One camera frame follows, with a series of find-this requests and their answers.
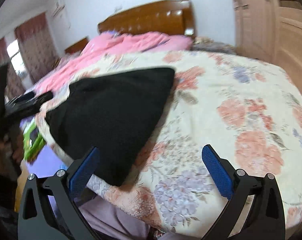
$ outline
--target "pink bedding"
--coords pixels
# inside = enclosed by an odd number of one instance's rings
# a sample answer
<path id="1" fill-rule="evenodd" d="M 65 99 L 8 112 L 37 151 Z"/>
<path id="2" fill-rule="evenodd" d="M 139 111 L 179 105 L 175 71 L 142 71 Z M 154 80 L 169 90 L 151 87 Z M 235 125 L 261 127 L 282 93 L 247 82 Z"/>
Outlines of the pink bedding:
<path id="1" fill-rule="evenodd" d="M 37 94 L 49 90 L 56 92 L 80 69 L 96 63 L 105 54 L 124 54 L 144 51 L 169 51 L 189 49 L 192 41 L 181 35 L 168 36 L 164 33 L 148 32 L 132 36 L 123 34 L 114 37 L 111 33 L 102 33 L 84 48 L 81 55 L 68 62 L 64 67 L 41 80 L 34 87 Z"/>

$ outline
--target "curtain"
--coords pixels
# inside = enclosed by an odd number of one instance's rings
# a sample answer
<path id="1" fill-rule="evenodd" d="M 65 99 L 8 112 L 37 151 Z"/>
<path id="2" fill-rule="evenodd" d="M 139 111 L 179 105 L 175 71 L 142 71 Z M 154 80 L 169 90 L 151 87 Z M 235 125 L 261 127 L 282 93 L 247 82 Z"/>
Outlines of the curtain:
<path id="1" fill-rule="evenodd" d="M 10 57 L 7 52 L 7 44 L 4 38 L 0 40 L 0 65 L 9 62 Z M 6 96 L 11 100 L 25 92 L 21 79 L 17 76 L 12 64 L 9 64 L 7 75 Z"/>
<path id="2" fill-rule="evenodd" d="M 45 13 L 42 13 L 15 29 L 20 53 L 34 83 L 52 70 L 58 59 L 49 32 Z"/>

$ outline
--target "window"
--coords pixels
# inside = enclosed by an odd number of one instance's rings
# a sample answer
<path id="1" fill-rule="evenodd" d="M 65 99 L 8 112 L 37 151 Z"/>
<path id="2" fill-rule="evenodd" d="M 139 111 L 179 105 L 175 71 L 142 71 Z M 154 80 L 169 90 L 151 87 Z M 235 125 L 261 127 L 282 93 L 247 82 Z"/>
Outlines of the window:
<path id="1" fill-rule="evenodd" d="M 9 46 L 7 47 L 7 52 L 17 75 L 21 79 L 25 78 L 27 75 L 27 71 L 26 67 L 24 66 L 24 61 L 21 57 L 18 40 L 15 40 L 9 44 Z"/>

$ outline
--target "blue gripper pad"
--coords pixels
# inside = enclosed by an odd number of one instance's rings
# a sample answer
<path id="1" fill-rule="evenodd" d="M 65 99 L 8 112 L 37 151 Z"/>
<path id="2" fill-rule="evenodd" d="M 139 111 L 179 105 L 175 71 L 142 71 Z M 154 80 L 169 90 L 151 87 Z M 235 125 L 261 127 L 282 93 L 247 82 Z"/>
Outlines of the blue gripper pad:
<path id="1" fill-rule="evenodd" d="M 208 145 L 205 145 L 202 149 L 202 160 L 220 194 L 230 200 L 233 195 L 233 181 L 218 160 L 217 153 L 213 151 Z"/>
<path id="2" fill-rule="evenodd" d="M 96 170 L 100 159 L 100 152 L 97 148 L 93 148 L 91 153 L 82 162 L 72 178 L 69 179 L 69 197 L 71 200 L 80 197 L 82 191 L 86 187 L 89 179 Z"/>

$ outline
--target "hand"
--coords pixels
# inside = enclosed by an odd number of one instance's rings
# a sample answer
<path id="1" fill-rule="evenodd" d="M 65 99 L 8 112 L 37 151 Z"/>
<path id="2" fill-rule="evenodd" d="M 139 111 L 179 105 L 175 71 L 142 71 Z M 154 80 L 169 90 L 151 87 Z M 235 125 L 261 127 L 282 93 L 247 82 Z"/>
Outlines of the hand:
<path id="1" fill-rule="evenodd" d="M 5 155 L 7 152 L 12 151 L 11 144 L 5 143 L 0 140 L 0 175 L 7 176 L 8 169 L 5 167 Z M 23 143 L 23 134 L 19 133 L 17 138 L 17 149 L 14 151 L 12 158 L 20 165 L 21 161 L 24 158 L 24 143 Z"/>

